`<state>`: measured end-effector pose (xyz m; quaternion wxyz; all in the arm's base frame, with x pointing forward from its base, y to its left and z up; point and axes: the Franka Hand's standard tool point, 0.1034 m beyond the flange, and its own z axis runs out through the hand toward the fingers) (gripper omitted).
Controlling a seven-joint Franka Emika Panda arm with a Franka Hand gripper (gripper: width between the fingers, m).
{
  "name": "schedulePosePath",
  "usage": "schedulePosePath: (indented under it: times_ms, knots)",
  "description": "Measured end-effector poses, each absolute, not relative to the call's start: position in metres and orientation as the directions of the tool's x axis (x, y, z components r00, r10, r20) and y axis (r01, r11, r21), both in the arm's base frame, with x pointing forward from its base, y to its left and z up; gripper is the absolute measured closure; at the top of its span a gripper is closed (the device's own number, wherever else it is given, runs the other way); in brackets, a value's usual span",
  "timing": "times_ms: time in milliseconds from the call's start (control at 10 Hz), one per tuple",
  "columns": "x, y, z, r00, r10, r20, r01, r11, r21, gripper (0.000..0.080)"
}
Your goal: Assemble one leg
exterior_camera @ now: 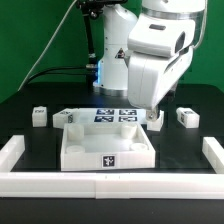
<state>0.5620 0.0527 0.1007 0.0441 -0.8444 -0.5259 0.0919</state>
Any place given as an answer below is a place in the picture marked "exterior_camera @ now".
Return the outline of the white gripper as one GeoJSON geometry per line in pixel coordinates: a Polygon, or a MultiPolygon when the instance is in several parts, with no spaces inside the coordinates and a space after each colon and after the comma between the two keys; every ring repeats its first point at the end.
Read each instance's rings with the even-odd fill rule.
{"type": "Polygon", "coordinates": [[[128,64],[128,100],[132,106],[147,109],[146,119],[156,121],[156,107],[189,68],[193,48],[171,58],[133,52],[128,64]]]}

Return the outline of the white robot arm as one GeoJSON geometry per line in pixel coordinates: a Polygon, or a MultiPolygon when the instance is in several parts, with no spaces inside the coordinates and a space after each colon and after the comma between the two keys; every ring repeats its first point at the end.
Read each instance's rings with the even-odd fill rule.
{"type": "Polygon", "coordinates": [[[126,96],[155,121],[200,46],[207,0],[141,0],[138,16],[118,3],[103,7],[104,54],[94,89],[126,96]]]}

